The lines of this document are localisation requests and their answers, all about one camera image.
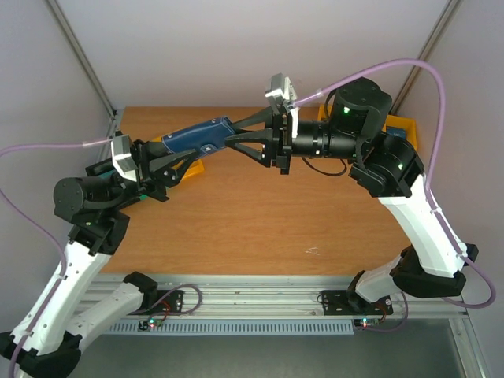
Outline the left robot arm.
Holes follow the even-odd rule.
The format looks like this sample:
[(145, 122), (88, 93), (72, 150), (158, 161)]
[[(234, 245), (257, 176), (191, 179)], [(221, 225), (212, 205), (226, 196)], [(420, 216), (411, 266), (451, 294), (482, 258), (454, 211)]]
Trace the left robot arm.
[(176, 302), (181, 287), (160, 292), (140, 272), (126, 275), (91, 308), (76, 310), (126, 235), (130, 219), (124, 209), (145, 197), (167, 201), (167, 190), (200, 157), (194, 147), (177, 150), (126, 135), (107, 143), (110, 157), (54, 187), (54, 214), (71, 230), (67, 243), (58, 247), (59, 265), (42, 294), (24, 319), (1, 335), (1, 355), (9, 361), (11, 377), (67, 377), (90, 344), (122, 317), (145, 314), (153, 327), (157, 316), (181, 314)]

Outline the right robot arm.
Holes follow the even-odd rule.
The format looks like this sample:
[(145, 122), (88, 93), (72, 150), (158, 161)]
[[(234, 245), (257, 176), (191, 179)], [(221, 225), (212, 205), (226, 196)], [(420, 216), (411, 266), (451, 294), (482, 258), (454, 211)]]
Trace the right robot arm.
[(329, 92), (321, 121), (266, 110), (257, 117), (262, 130), (225, 140), (227, 147), (282, 174), (288, 174), (293, 157), (346, 160), (350, 178), (397, 220), (409, 245), (389, 263), (353, 278), (344, 300), (353, 313), (399, 292), (459, 296), (466, 282), (462, 270), (478, 253), (454, 234), (425, 192), (424, 165), (413, 145), (384, 131), (391, 103), (389, 94), (362, 77)]

